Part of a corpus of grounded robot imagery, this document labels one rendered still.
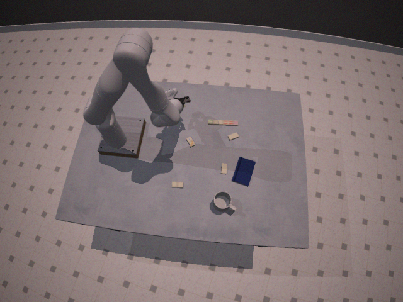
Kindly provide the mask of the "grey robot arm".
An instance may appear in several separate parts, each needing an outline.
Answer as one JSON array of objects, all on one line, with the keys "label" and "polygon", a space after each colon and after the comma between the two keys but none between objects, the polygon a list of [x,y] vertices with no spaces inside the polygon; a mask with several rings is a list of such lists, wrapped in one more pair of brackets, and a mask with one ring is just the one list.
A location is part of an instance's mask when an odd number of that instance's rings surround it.
[{"label": "grey robot arm", "polygon": [[150,80],[147,73],[152,49],[152,38],[145,30],[132,28],[126,31],[120,37],[113,59],[103,71],[93,95],[87,101],[84,119],[96,126],[112,148],[121,148],[127,141],[112,107],[125,92],[129,82],[152,111],[150,119],[154,126],[174,126],[180,121],[183,105],[178,99],[174,99],[178,90],[173,88],[164,92],[162,86]]}]

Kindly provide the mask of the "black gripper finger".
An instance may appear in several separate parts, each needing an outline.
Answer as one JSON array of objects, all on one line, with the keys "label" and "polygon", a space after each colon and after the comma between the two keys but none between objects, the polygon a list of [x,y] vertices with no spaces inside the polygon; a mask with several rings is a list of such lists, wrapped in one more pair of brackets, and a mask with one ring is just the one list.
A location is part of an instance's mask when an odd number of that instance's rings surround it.
[{"label": "black gripper finger", "polygon": [[183,101],[184,103],[185,103],[185,102],[188,102],[188,103],[189,103],[189,102],[191,101],[190,98],[189,98],[189,96],[186,96],[186,97],[180,98],[180,99],[184,99],[184,101]]}]

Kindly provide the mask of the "grey cup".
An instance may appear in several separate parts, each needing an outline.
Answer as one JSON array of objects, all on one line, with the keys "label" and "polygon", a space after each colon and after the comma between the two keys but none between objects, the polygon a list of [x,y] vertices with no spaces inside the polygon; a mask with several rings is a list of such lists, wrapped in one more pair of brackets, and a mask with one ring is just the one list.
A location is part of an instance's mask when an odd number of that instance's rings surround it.
[{"label": "grey cup", "polygon": [[[230,202],[230,203],[229,203]],[[226,210],[231,210],[235,212],[237,209],[235,206],[231,205],[232,198],[231,195],[226,191],[219,191],[216,193],[213,199],[213,207],[220,212],[224,212]],[[230,204],[230,205],[229,205]],[[216,206],[217,205],[217,206]],[[229,205],[229,206],[228,206]],[[226,208],[228,207],[228,208]]]}]

